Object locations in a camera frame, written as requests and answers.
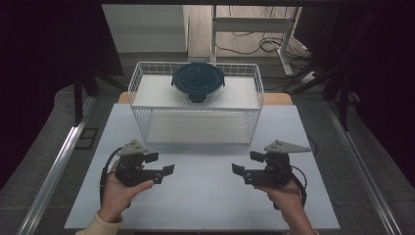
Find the container lid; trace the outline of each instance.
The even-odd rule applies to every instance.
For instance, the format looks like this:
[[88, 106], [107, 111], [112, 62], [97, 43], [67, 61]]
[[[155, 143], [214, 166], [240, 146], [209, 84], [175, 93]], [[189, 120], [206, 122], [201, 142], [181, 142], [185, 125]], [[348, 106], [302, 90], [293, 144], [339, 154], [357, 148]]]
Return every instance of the container lid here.
[[225, 85], [223, 72], [207, 63], [191, 63], [177, 69], [171, 85], [189, 95], [208, 95]]

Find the hand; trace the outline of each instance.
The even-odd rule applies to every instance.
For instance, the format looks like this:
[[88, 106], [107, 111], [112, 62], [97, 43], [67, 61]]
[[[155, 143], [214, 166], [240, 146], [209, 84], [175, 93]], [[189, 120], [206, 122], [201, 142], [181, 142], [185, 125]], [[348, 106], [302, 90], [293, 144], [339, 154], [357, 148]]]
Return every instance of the hand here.
[[139, 193], [151, 188], [153, 180], [140, 183], [134, 187], [123, 185], [115, 177], [115, 169], [118, 161], [115, 161], [110, 173], [107, 174], [104, 197], [98, 216], [108, 223], [120, 221], [121, 213], [128, 208], [131, 200]]
[[277, 205], [290, 226], [292, 235], [315, 234], [302, 207], [300, 189], [293, 180], [280, 189], [265, 186], [255, 186], [254, 188], [265, 192], [269, 200]]

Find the white wall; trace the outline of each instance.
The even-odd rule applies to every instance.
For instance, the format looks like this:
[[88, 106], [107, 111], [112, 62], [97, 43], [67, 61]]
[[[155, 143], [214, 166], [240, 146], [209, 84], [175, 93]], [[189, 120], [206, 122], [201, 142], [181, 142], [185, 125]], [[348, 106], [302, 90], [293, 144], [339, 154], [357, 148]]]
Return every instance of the white wall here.
[[187, 51], [183, 6], [102, 6], [119, 53]]

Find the person's left hand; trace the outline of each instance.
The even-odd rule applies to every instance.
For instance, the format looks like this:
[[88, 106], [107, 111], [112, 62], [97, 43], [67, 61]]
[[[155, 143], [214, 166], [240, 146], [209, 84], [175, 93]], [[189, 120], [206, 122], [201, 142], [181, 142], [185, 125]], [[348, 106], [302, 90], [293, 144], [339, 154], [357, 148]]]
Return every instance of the person's left hand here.
[[115, 169], [118, 161], [115, 161], [110, 173], [107, 174], [104, 197], [98, 216], [108, 223], [120, 221], [121, 213], [128, 208], [131, 200], [139, 193], [151, 188], [153, 180], [140, 183], [134, 187], [123, 185], [115, 177]]

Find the metal rail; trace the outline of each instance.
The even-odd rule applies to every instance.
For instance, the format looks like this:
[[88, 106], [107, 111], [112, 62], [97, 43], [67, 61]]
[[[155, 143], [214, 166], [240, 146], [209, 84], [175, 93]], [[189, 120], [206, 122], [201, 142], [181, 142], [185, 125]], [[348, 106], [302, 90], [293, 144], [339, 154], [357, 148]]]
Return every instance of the metal rail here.
[[83, 105], [84, 117], [78, 126], [74, 126], [68, 134], [64, 145], [61, 148], [58, 156], [55, 159], [45, 181], [42, 184], [39, 192], [36, 195], [26, 217], [24, 218], [21, 228], [17, 234], [31, 235], [37, 228], [37, 225], [42, 218], [46, 207], [55, 192], [56, 186], [61, 179], [61, 176], [65, 170], [65, 167], [69, 161], [70, 155], [75, 147], [76, 141], [78, 140], [82, 130], [85, 126], [86, 121], [89, 118], [91, 109], [95, 103], [95, 98], [88, 97]]
[[332, 121], [337, 128], [340, 137], [342, 138], [343, 142], [346, 145], [348, 155], [350, 156], [351, 161], [356, 168], [358, 175], [365, 187], [370, 200], [372, 201], [373, 206], [375, 207], [376, 212], [379, 215], [382, 223], [385, 226], [388, 234], [395, 235], [395, 234], [402, 234], [396, 220], [394, 218], [393, 212], [383, 196], [382, 192], [378, 188], [375, 180], [373, 179], [372, 175], [369, 172], [365, 162], [363, 161], [362, 156], [360, 155], [359, 151], [357, 150], [351, 136], [348, 134], [347, 131], [344, 131], [342, 128], [342, 124], [339, 122], [337, 118], [337, 111], [334, 107], [333, 103], [326, 102], [327, 109], [330, 113]]

